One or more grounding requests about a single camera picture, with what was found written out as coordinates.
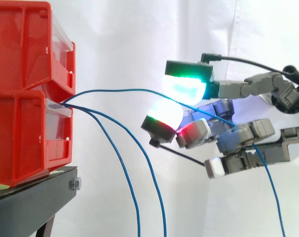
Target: blue wire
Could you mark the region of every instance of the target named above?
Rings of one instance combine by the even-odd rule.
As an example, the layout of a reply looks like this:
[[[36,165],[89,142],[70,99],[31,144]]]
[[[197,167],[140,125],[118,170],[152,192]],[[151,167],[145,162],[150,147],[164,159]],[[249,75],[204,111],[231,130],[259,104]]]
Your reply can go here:
[[[281,217],[281,210],[280,210],[280,204],[279,204],[279,199],[278,199],[278,195],[277,195],[277,192],[276,192],[276,189],[274,187],[274,184],[273,184],[273,181],[272,181],[272,177],[270,175],[270,172],[268,170],[268,167],[267,167],[267,163],[264,161],[263,157],[262,157],[262,153],[260,152],[260,150],[258,149],[258,147],[253,144],[253,147],[255,148],[256,152],[258,153],[260,159],[262,160],[262,163],[267,171],[267,174],[268,174],[268,177],[269,177],[269,180],[270,180],[270,183],[271,183],[271,186],[272,186],[272,190],[273,190],[273,193],[274,193],[274,196],[276,198],[276,202],[277,202],[277,207],[278,207],[278,214],[279,214],[279,220],[280,220],[280,225],[281,225],[281,230],[282,230],[282,235],[283,237],[286,236],[285,232],[284,232],[284,228],[283,228],[283,223],[282,223],[282,217]]]
[[[76,97],[78,97],[78,96],[80,96],[80,95],[87,94],[87,93],[91,93],[91,92],[126,92],[126,91],[145,91],[145,92],[150,92],[150,93],[159,95],[159,96],[161,96],[161,97],[164,97],[164,98],[166,98],[166,99],[175,101],[176,103],[178,103],[178,104],[180,104],[180,105],[182,105],[182,106],[185,106],[185,107],[187,107],[187,108],[189,108],[189,109],[192,109],[192,110],[194,110],[194,111],[197,111],[197,112],[206,114],[206,115],[208,115],[208,116],[211,116],[211,117],[213,117],[213,118],[215,118],[215,119],[221,120],[221,121],[223,121],[223,122],[225,122],[225,123],[227,123],[227,124],[229,124],[229,125],[231,125],[231,126],[235,126],[235,124],[233,124],[233,123],[230,122],[230,121],[227,121],[226,119],[223,119],[223,118],[221,118],[221,117],[215,116],[215,115],[213,115],[213,114],[210,114],[210,113],[208,113],[208,112],[206,112],[206,111],[197,109],[197,108],[192,107],[192,106],[190,106],[190,105],[186,105],[186,104],[184,104],[184,103],[181,103],[181,102],[179,102],[179,101],[177,101],[177,100],[174,100],[174,99],[172,99],[172,98],[170,98],[170,97],[168,97],[168,96],[166,96],[166,95],[164,95],[164,94],[161,94],[161,93],[159,93],[159,92],[157,92],[157,91],[148,90],[148,89],[118,89],[118,90],[96,89],[96,90],[87,90],[87,91],[83,91],[83,92],[81,92],[81,93],[78,93],[78,94],[76,94],[76,95],[70,97],[70,98],[67,99],[65,102],[63,102],[62,105],[66,106],[65,103],[67,103],[68,101],[70,101],[70,100],[72,100],[72,99],[74,99],[74,98],[76,98]],[[276,202],[277,202],[277,208],[278,208],[278,213],[279,213],[279,220],[280,220],[280,225],[281,225],[282,234],[283,234],[283,237],[285,237],[285,232],[284,232],[283,222],[282,222],[282,217],[281,217],[281,211],[280,211],[279,199],[278,199],[278,195],[277,195],[277,192],[276,192],[276,190],[275,190],[275,187],[274,187],[274,184],[273,184],[273,181],[272,181],[270,172],[269,172],[269,170],[268,170],[267,164],[266,164],[266,162],[264,161],[264,159],[263,159],[263,157],[262,157],[262,154],[261,154],[261,152],[259,151],[258,147],[257,147],[255,144],[253,144],[253,146],[254,146],[255,150],[257,151],[257,153],[258,153],[260,159],[262,160],[263,165],[264,165],[264,167],[265,167],[265,169],[266,169],[266,171],[267,171],[267,174],[268,174],[268,177],[269,177],[269,180],[270,180],[272,189],[273,189],[273,193],[274,193],[274,196],[275,196],[275,199],[276,199]]]
[[[164,95],[164,94],[161,94],[161,93],[159,93],[159,92],[157,92],[157,91],[154,91],[154,90],[148,90],[148,89],[121,89],[121,90],[103,90],[103,89],[100,89],[100,90],[99,90],[99,89],[98,89],[98,90],[87,90],[87,91],[83,91],[83,92],[81,92],[81,93],[78,93],[78,94],[76,94],[76,95],[73,95],[72,97],[70,97],[69,99],[67,99],[66,101],[64,101],[62,104],[67,103],[67,102],[69,102],[70,100],[73,100],[74,98],[76,98],[76,97],[78,97],[78,96],[80,96],[80,95],[87,94],[87,93],[91,93],[91,92],[126,92],[126,91],[145,91],[145,92],[150,92],[150,93],[153,93],[153,94],[162,96],[162,97],[164,97],[164,98],[166,98],[166,99],[175,101],[176,103],[178,103],[178,104],[180,104],[180,105],[182,105],[182,106],[185,106],[185,107],[187,107],[187,108],[189,108],[189,109],[198,111],[198,112],[200,112],[200,113],[206,114],[206,115],[208,115],[208,116],[211,116],[211,117],[214,117],[214,118],[216,118],[216,119],[218,119],[218,120],[221,120],[221,121],[223,121],[223,122],[226,122],[226,123],[228,123],[228,124],[231,125],[231,126],[235,126],[235,125],[234,125],[233,123],[231,123],[230,121],[227,121],[227,120],[225,120],[225,119],[223,119],[223,118],[221,118],[221,117],[215,116],[215,115],[213,115],[213,114],[211,114],[211,113],[208,113],[208,112],[206,112],[206,111],[197,109],[197,108],[192,107],[192,106],[190,106],[190,105],[186,105],[186,104],[184,104],[184,103],[181,103],[181,102],[179,102],[179,101],[177,101],[177,100],[174,100],[174,99],[172,99],[172,98],[170,98],[170,97],[168,97],[168,96],[166,96],[166,95]]]
[[[148,154],[146,153],[145,149],[143,148],[143,146],[141,145],[141,143],[139,142],[139,140],[132,134],[132,132],[126,126],[124,126],[119,121],[115,120],[114,118],[112,118],[112,117],[110,117],[106,114],[103,114],[103,113],[101,113],[99,111],[96,111],[96,110],[91,110],[91,109],[88,109],[88,108],[85,108],[85,107],[81,107],[81,106],[70,105],[70,104],[65,104],[65,103],[63,103],[63,105],[65,107],[71,107],[71,108],[74,108],[74,109],[83,110],[85,112],[92,112],[92,113],[101,115],[101,116],[111,120],[112,122],[118,124],[120,127],[122,127],[133,138],[133,140],[136,142],[136,144],[142,150],[142,152],[143,152],[143,154],[144,154],[144,156],[145,156],[145,158],[148,162],[149,170],[150,170],[150,173],[151,173],[151,176],[152,176],[152,179],[153,179],[153,182],[154,182],[157,194],[158,194],[159,202],[160,202],[160,207],[161,207],[161,212],[162,212],[162,217],[163,217],[164,237],[167,237],[166,215],[165,215],[165,208],[164,208],[163,198],[161,196],[161,193],[160,193],[160,190],[159,190],[159,187],[158,187],[158,183],[156,181],[156,177],[155,177],[154,170],[153,170],[153,167],[152,167],[151,162],[150,162],[150,158],[149,158]]]
[[[126,170],[126,167],[125,167],[125,164],[122,160],[122,157],[120,155],[120,152],[119,150],[117,149],[117,147],[115,146],[113,140],[111,139],[111,137],[109,136],[109,134],[107,133],[105,127],[101,124],[101,122],[99,121],[99,119],[97,119],[96,116],[94,116],[92,113],[90,113],[89,111],[86,111],[85,109],[80,109],[80,108],[76,108],[78,110],[81,110],[87,114],[89,114],[90,116],[93,117],[93,119],[99,124],[99,126],[101,127],[101,129],[103,130],[104,134],[106,135],[106,137],[108,138],[109,142],[111,143],[113,149],[115,150],[115,153],[116,155],[118,156],[119,160],[120,160],[120,163],[121,163],[121,166],[123,168],[123,171],[124,171],[124,174],[125,174],[125,178],[126,180],[128,181],[128,184],[129,184],[129,188],[130,188],[130,191],[131,191],[131,195],[132,195],[132,198],[133,198],[133,201],[134,201],[134,205],[135,205],[135,210],[136,210],[136,219],[137,219],[137,224],[138,224],[138,237],[141,237],[141,224],[140,224],[140,212],[139,212],[139,206],[138,206],[138,202],[136,201],[136,197],[135,197],[135,194],[134,194],[134,190],[133,190],[133,187],[132,187],[132,183],[131,183],[131,180],[130,180],[130,177],[129,177],[129,174],[128,174],[128,171]]]

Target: bolt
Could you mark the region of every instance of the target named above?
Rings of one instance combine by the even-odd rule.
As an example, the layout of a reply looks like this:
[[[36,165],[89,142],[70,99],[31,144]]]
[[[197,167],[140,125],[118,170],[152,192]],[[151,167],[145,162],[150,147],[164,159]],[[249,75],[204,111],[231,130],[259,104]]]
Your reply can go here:
[[[69,189],[73,191],[80,190],[81,178],[75,177],[69,182]]]

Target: black metal stand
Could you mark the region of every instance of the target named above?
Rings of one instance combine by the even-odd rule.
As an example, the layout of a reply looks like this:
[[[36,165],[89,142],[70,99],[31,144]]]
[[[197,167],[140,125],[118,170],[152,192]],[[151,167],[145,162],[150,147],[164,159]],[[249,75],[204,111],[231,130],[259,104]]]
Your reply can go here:
[[[77,168],[65,166],[59,173],[17,188],[0,191],[0,237],[50,237],[55,214],[76,196],[69,187]]]

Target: red storage drawer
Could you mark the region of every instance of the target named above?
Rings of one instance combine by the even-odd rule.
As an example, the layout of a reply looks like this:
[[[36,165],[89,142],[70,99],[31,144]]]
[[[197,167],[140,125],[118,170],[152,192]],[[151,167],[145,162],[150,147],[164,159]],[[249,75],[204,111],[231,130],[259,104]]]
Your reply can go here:
[[[0,90],[40,90],[62,102],[75,94],[75,45],[47,2],[0,1]]]
[[[0,91],[0,184],[13,187],[70,163],[72,123],[72,110],[40,91]]]

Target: white fabric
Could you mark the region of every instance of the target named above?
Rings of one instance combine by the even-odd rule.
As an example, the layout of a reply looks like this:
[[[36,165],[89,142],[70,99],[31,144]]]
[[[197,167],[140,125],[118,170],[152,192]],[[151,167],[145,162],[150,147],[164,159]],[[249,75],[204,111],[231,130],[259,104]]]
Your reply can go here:
[[[76,43],[77,92],[92,88],[162,91],[166,60],[196,62],[202,52],[238,55],[277,68],[293,63],[299,68],[296,0],[285,4],[269,0],[50,2]],[[225,79],[227,63],[214,65],[215,77]],[[229,63],[227,76],[243,79],[257,72],[261,70]],[[280,236],[275,200],[263,168],[209,181],[202,167],[148,145],[149,136],[140,125],[158,99],[145,92],[99,93],[72,103],[113,116],[140,139],[162,192],[168,236]],[[143,154],[121,128],[102,122],[129,171],[142,236],[163,236],[159,201]],[[215,143],[182,152],[200,160],[219,155]],[[52,236],[137,236],[135,209],[119,161],[96,122],[81,112],[75,112],[72,165],[78,165],[82,188],[56,215]],[[299,236],[299,159],[270,170],[286,232]]]

